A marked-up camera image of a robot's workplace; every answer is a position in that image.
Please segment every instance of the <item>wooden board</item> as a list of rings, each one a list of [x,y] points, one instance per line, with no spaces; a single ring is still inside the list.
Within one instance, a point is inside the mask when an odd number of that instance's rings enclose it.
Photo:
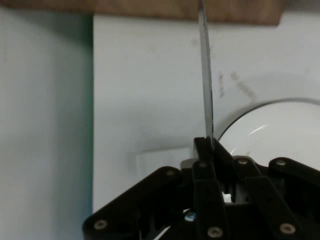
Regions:
[[[12,8],[196,20],[197,0],[0,0]],[[277,25],[285,0],[206,0],[212,22]]]

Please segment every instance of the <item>white surface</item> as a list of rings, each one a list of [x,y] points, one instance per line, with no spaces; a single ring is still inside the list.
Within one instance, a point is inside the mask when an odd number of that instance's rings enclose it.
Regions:
[[[320,105],[277,102],[259,107],[234,122],[220,143],[233,155],[249,156],[268,166],[290,158],[320,169]]]
[[[188,159],[191,155],[192,153],[188,147],[147,151],[138,154],[136,156],[138,178],[142,180],[163,166],[180,169],[181,159]]]
[[[90,23],[0,7],[2,240],[82,239],[92,204]]]
[[[319,26],[292,10],[278,27],[209,25],[216,137],[266,101],[318,98]],[[136,155],[205,135],[199,42],[196,22],[94,17],[94,210],[136,183]]]

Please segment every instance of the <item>screw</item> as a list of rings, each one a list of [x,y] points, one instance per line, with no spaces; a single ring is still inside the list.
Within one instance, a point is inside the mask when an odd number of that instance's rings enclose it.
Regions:
[[[296,227],[293,226],[292,224],[290,223],[282,223],[280,225],[280,231],[283,233],[283,234],[286,234],[286,235],[291,235],[291,234],[294,234],[296,232]]]
[[[199,167],[200,168],[206,168],[207,164],[205,162],[200,162]]]
[[[212,226],[208,229],[208,236],[212,239],[221,238],[224,232],[218,226]]]
[[[96,230],[102,230],[107,227],[108,223],[106,220],[98,220],[94,223],[94,229]]]
[[[248,163],[248,160],[247,160],[247,159],[244,159],[244,158],[240,158],[240,159],[238,160],[238,163],[245,165],[245,164]]]
[[[280,166],[284,166],[284,165],[286,165],[286,162],[284,160],[282,160],[282,159],[279,159],[279,160],[276,161],[276,164],[278,164]]]
[[[184,216],[184,220],[186,220],[187,222],[193,222],[194,220],[196,220],[196,213],[193,211],[188,212]]]
[[[166,175],[167,176],[173,176],[173,175],[175,175],[175,171],[169,170],[169,171],[166,172]]]

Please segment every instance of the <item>white plate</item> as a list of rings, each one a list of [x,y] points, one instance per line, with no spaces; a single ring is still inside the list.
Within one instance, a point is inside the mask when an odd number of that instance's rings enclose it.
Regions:
[[[236,120],[221,136],[233,155],[268,166],[286,157],[320,170],[320,106],[309,102],[276,102],[256,108]]]

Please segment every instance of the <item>thin metal strip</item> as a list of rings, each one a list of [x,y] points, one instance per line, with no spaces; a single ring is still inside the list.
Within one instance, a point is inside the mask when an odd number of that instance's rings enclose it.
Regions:
[[[211,79],[210,44],[208,35],[208,21],[204,0],[199,0],[198,21],[200,28],[200,49],[202,65],[202,84],[204,100],[205,133],[214,148],[213,96]]]

